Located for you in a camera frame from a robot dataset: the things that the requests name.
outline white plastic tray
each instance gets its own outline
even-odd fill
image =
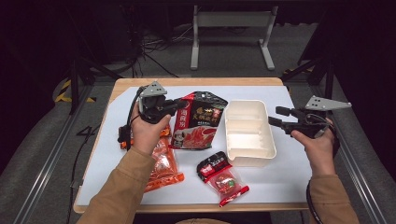
[[[231,101],[225,109],[225,130],[231,165],[265,166],[276,156],[263,101]]]

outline table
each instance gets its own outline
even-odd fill
[[[89,178],[95,179],[95,181],[97,181],[96,179],[99,179],[98,177],[103,177],[92,176],[92,173],[90,173],[90,167],[92,168],[94,166],[93,164],[98,158],[95,156],[97,156],[99,150],[101,150],[101,144],[106,141],[104,139],[108,138],[108,136],[105,134],[105,132],[107,132],[106,126],[109,125],[109,122],[107,122],[108,119],[114,117],[110,116],[110,114],[113,113],[112,110],[115,109],[114,105],[119,104],[120,99],[124,99],[121,97],[126,96],[124,94],[125,92],[128,93],[128,97],[134,98],[133,94],[129,94],[131,87],[135,87],[137,89],[137,87],[150,84],[153,80],[159,81],[165,87],[165,89],[168,90],[168,94],[166,95],[167,98],[172,92],[175,94],[176,90],[185,91],[184,89],[188,89],[188,91],[200,91],[201,89],[208,88],[209,90],[223,90],[224,92],[221,93],[224,95],[221,95],[217,92],[213,93],[223,97],[226,100],[230,100],[230,97],[235,96],[236,94],[244,95],[244,93],[240,92],[239,90],[245,90],[246,92],[247,88],[250,88],[255,93],[258,93],[257,90],[267,90],[268,92],[272,93],[279,92],[279,95],[277,96],[279,100],[275,101],[275,104],[277,105],[277,103],[279,103],[279,105],[282,106],[292,105],[286,87],[284,87],[280,79],[276,77],[119,79],[110,96],[109,105],[105,113],[103,124],[93,146],[92,155],[84,175],[84,185],[79,188],[78,196],[74,203],[75,212],[83,213],[88,205],[89,200],[85,200],[85,202],[83,202],[84,200],[82,200],[82,198],[86,197],[87,191],[92,193],[92,189],[85,189],[84,193],[83,187],[89,185]],[[198,87],[200,90],[194,90],[193,87]],[[266,97],[267,113],[269,116],[276,117],[275,104],[274,102],[271,103],[271,100],[269,100],[275,99],[276,96],[269,94]],[[117,110],[117,117],[123,118],[122,113],[123,112]],[[311,174],[309,162],[304,154],[304,148],[302,145],[297,143],[297,141],[285,135],[284,132],[277,127],[272,127],[277,150],[277,155],[274,160],[271,161],[267,166],[261,168],[234,167],[241,176],[242,182],[250,186],[250,191],[232,203],[219,208],[217,202],[219,200],[218,196],[209,186],[205,186],[205,184],[199,180],[197,175],[192,173],[195,172],[195,167],[198,162],[202,160],[202,158],[206,158],[207,155],[216,153],[219,148],[222,147],[220,140],[220,126],[213,141],[212,148],[202,151],[175,151],[177,162],[179,164],[179,171],[185,174],[186,179],[181,183],[146,193],[144,195],[142,204],[137,210],[138,213],[275,211],[307,209],[307,204],[304,200],[304,192],[306,183]],[[117,143],[117,136],[116,134],[113,135],[114,136],[110,137],[110,144],[114,144],[114,146],[119,147]],[[121,156],[115,161],[113,164],[114,167],[117,165],[120,158]],[[100,164],[108,164],[109,162],[111,161],[100,161]],[[97,188],[101,188],[100,184],[95,183],[94,185]],[[191,188],[195,188],[196,185],[202,186],[199,186],[197,189],[189,190]]]

